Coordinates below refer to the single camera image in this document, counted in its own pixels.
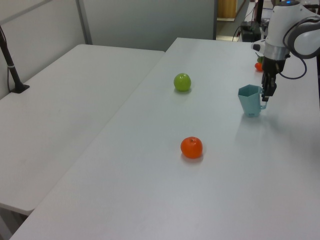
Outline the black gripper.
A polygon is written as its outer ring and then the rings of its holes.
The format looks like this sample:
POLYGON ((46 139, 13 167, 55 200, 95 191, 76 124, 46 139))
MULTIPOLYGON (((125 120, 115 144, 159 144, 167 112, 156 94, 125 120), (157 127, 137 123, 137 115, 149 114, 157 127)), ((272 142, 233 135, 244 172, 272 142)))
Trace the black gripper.
POLYGON ((267 105, 269 98, 272 97, 277 89, 276 76, 284 70, 286 60, 274 60, 266 56, 263 57, 262 61, 262 100, 267 105))

